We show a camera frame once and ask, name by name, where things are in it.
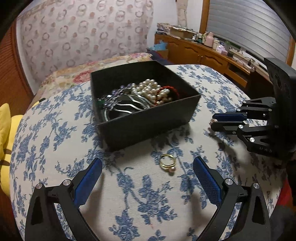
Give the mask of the silver patterned bangle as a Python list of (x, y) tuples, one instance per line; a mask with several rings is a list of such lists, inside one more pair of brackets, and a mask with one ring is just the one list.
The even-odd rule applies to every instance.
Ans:
[(104, 122), (155, 107), (145, 97), (135, 93), (124, 94), (118, 100), (119, 103), (112, 110), (100, 109)]

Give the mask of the green stone brooch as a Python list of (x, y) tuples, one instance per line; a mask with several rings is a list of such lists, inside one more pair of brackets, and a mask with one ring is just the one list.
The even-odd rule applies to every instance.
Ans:
[(118, 103), (118, 98), (124, 94), (130, 94), (132, 92), (132, 86), (121, 85), (119, 89), (114, 89), (110, 94), (103, 96), (102, 98), (97, 99), (97, 106), (100, 109), (112, 110)]

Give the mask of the black jewelry box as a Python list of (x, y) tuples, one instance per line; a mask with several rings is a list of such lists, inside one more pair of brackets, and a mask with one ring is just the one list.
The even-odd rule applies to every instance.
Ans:
[(117, 151), (187, 124), (200, 94), (157, 61), (91, 73), (96, 126), (107, 150)]

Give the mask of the grey window blind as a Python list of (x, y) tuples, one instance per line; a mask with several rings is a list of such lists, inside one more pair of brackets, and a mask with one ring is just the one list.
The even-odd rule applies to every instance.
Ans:
[(286, 61), (290, 32), (264, 1), (210, 1), (207, 31), (261, 59)]

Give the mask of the pink bottle on dresser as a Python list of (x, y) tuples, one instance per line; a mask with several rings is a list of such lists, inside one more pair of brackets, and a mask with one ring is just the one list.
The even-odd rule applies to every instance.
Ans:
[(214, 43), (214, 34), (212, 32), (207, 32), (204, 34), (204, 36), (205, 36), (204, 45), (212, 48)]

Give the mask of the wooden dresser cabinet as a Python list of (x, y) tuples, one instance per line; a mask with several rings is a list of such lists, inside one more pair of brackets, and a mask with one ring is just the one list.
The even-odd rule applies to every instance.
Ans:
[(202, 44), (177, 39), (168, 35), (156, 33), (154, 42), (167, 43), (168, 61), (173, 64), (200, 64), (211, 67), (220, 74), (229, 77), (231, 81), (244, 90), (272, 90), (273, 84), (268, 77), (251, 72), (238, 61), (222, 55)]

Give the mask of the yellow Pikachu plush toy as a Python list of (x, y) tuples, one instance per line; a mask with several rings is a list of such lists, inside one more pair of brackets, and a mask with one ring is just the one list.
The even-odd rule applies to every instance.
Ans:
[(10, 106), (1, 106), (1, 189), (10, 198), (10, 162), (16, 131), (23, 115), (11, 116)]

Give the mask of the teal tissue box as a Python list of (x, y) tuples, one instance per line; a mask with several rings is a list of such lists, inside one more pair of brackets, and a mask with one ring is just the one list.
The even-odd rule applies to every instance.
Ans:
[(151, 48), (153, 51), (165, 51), (167, 49), (166, 42), (160, 40), (158, 44), (154, 44), (154, 46)]

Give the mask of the beige side curtain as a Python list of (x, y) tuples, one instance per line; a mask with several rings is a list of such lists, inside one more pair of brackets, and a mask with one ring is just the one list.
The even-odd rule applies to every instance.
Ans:
[(176, 0), (178, 25), (180, 27), (187, 27), (187, 7), (188, 0)]

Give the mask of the brown louvered wooden wardrobe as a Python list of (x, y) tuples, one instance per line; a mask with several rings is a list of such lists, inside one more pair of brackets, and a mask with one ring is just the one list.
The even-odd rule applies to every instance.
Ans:
[(11, 115), (25, 114), (34, 95), (23, 71), (13, 22), (1, 40), (0, 104), (8, 103)]

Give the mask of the floral quilt bedspread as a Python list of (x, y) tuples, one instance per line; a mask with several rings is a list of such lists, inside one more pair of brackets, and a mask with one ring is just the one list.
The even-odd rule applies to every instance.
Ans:
[(90, 81), (92, 72), (118, 65), (151, 60), (152, 55), (149, 53), (135, 53), (57, 70), (42, 82), (29, 108), (32, 108), (40, 99), (47, 99), (78, 84)]

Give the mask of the circle patterned sheer curtain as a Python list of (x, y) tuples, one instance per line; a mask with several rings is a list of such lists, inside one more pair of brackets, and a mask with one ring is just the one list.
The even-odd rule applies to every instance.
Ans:
[(40, 85), (53, 72), (147, 48), (152, 1), (45, 1), (20, 16), (30, 73)]

